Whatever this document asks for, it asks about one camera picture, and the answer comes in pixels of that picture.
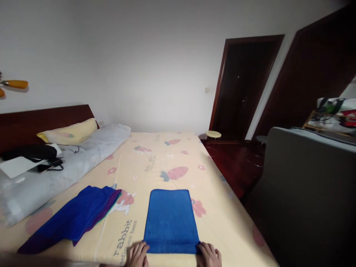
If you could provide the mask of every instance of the smartphone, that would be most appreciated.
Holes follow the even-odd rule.
[[[31,169],[31,171],[43,173],[43,172],[45,172],[49,169],[52,169],[52,168],[53,168],[53,166],[40,164],[40,165],[37,165],[36,167],[33,167]]]
[[[54,158],[54,159],[47,160],[47,163],[53,167],[57,167],[57,166],[63,164],[63,161],[61,159]]]

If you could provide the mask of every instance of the wooden floor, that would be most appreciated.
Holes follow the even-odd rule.
[[[205,144],[205,146],[214,147],[214,144]],[[252,150],[246,144],[215,144],[215,148],[217,148],[218,153],[209,148],[207,148],[207,151],[235,195],[241,198],[262,175],[263,168],[247,161],[249,159],[257,165],[263,165],[263,159],[254,156],[263,156],[261,149],[254,148]]]

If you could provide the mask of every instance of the finger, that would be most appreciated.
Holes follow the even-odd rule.
[[[149,250],[149,245],[145,245],[141,251],[140,258],[144,258],[146,256],[147,250]]]
[[[217,256],[218,256],[218,260],[219,260],[220,263],[221,263],[221,253],[220,253],[220,251],[219,251],[218,249],[216,249],[215,252],[216,252],[216,254],[217,254]]]
[[[133,252],[134,252],[134,248],[133,248],[133,247],[131,247],[131,248],[128,249],[129,260],[132,259],[132,253],[133,253]]]
[[[208,244],[209,248],[210,248],[210,251],[215,254],[215,248],[212,244]]]
[[[207,250],[201,244],[198,245],[198,248],[200,249],[201,253],[203,254],[204,259],[208,259],[209,254],[208,254]]]
[[[142,249],[143,249],[144,246],[146,246],[146,245],[147,245],[146,242],[141,242],[141,243],[139,244],[139,246],[138,246],[138,249],[137,249],[135,255],[139,256],[139,255],[141,254]]]
[[[133,246],[133,252],[132,252],[132,255],[133,255],[133,256],[136,255],[136,252],[137,252],[137,250],[138,250],[139,245],[140,245],[140,243],[137,243],[137,244],[135,244],[135,245]]]
[[[148,267],[147,256],[145,256],[145,258],[144,258],[144,265],[143,265],[143,267]]]
[[[203,255],[197,255],[197,267],[204,267],[205,259]]]
[[[208,255],[214,255],[212,252],[211,252],[211,249],[209,247],[209,245],[205,242],[202,242],[201,245],[205,248],[205,250],[207,251]]]

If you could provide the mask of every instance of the folded towel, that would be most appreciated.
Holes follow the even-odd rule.
[[[200,253],[188,190],[152,190],[144,241],[149,253]]]
[[[109,213],[109,211],[111,210],[111,208],[114,206],[114,204],[116,203],[116,201],[118,200],[118,198],[121,196],[121,190],[115,190],[114,193],[110,196],[109,200],[107,201],[105,207],[101,210],[101,212],[98,213],[98,215],[96,216],[96,218],[94,219],[93,223],[84,230],[83,234],[81,235],[81,237],[79,238],[79,240],[82,238],[82,236],[90,231],[91,229],[93,229],[93,227],[95,225],[97,225],[99,222],[101,222],[106,215]],[[73,246],[76,246],[79,242],[79,240],[73,240]]]
[[[17,252],[37,254],[64,238],[78,241],[85,229],[94,224],[114,192],[115,189],[108,186],[102,189],[91,186],[84,188],[39,228]]]

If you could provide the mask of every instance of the stool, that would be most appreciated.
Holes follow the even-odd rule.
[[[215,139],[215,141],[216,141],[216,139],[221,139],[221,133],[219,133],[219,132],[216,132],[216,131],[206,131],[205,132],[205,135],[207,136],[207,141],[208,141],[208,139],[209,139],[209,137],[210,138],[214,138]],[[210,146],[206,146],[205,148],[210,148],[210,149],[212,149],[212,150],[215,150],[215,155],[210,155],[210,156],[216,156],[217,154],[218,154],[218,150],[215,148],[215,145],[216,145],[216,142],[214,142],[214,147],[210,147]]]
[[[263,144],[267,144],[268,138],[267,138],[267,136],[265,136],[265,135],[258,135],[258,136],[256,136],[256,139],[257,139],[258,142],[261,143],[261,146],[263,146]],[[253,159],[250,160],[250,159],[248,158],[249,156],[250,156],[249,154],[245,154],[245,158],[246,158],[246,160],[247,160],[249,163],[252,163],[253,165],[255,165],[255,166],[257,166],[257,167],[260,167],[260,168],[263,167],[263,166],[261,166],[261,165],[258,165],[258,164],[256,164],[256,163],[254,163],[254,162],[253,162]],[[258,158],[264,159],[263,156],[259,156],[259,155],[256,155],[256,154],[252,155],[252,158],[255,158],[255,159],[258,159]]]

